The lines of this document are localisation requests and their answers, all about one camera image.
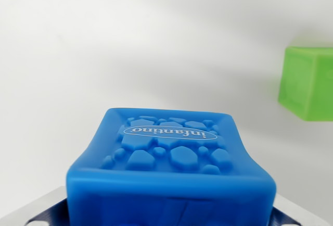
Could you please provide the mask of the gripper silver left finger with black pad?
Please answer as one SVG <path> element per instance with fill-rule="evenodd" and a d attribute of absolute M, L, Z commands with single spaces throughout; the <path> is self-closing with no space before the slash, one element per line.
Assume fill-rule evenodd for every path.
<path fill-rule="evenodd" d="M 1 218 L 1 225 L 26 225 L 29 219 L 50 209 L 53 205 L 66 199 L 66 188 L 60 186 L 46 195 Z"/>

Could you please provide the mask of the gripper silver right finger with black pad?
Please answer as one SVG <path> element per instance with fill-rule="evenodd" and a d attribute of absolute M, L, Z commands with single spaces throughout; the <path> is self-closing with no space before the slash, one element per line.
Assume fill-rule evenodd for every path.
<path fill-rule="evenodd" d="M 270 225 L 330 225 L 283 196 L 276 194 L 270 217 Z"/>

